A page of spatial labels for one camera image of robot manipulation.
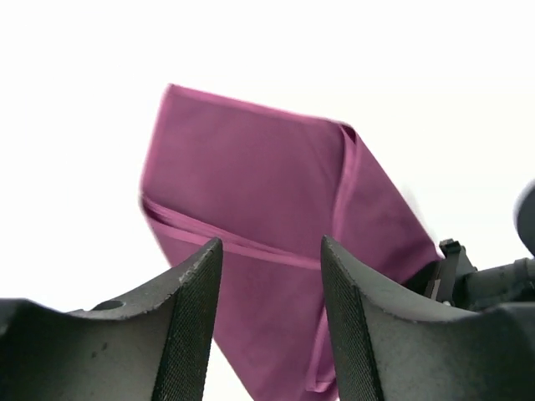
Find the purple cloth napkin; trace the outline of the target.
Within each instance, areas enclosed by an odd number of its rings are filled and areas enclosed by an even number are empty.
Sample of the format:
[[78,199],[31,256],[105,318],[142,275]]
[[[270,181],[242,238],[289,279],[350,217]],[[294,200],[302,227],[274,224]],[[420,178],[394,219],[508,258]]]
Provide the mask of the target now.
[[436,247],[347,124],[171,85],[141,205],[171,265],[217,237],[218,347],[255,400],[334,400],[320,244],[405,283]]

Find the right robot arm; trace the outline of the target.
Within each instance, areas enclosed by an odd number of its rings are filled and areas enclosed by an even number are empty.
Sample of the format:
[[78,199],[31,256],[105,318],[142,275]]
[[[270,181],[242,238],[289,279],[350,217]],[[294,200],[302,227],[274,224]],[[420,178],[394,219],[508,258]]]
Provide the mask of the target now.
[[439,303],[472,312],[504,302],[534,301],[532,258],[479,271],[458,241],[447,239],[439,247],[444,258],[423,267],[405,287]]

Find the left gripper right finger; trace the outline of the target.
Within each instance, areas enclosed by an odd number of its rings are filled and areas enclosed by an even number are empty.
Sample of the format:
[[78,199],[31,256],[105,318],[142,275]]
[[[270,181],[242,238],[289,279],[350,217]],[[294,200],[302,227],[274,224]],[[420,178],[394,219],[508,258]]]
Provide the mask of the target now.
[[337,241],[321,272],[342,400],[531,400],[534,306],[471,312],[423,297]]

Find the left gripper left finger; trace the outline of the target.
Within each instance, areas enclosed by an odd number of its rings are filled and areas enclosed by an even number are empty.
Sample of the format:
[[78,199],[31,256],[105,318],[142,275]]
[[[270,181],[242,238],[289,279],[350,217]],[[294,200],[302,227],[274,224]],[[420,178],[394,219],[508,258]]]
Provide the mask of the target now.
[[88,311],[2,300],[2,399],[201,399],[221,276],[222,242],[212,239]]

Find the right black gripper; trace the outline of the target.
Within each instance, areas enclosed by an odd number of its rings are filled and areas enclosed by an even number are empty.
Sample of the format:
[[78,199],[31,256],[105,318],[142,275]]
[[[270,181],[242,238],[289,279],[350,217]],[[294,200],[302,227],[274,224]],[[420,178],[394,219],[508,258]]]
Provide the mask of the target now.
[[439,247],[444,257],[427,264],[405,283],[405,287],[421,296],[455,306],[463,298],[465,276],[475,272],[476,268],[459,241],[447,239],[441,241]]

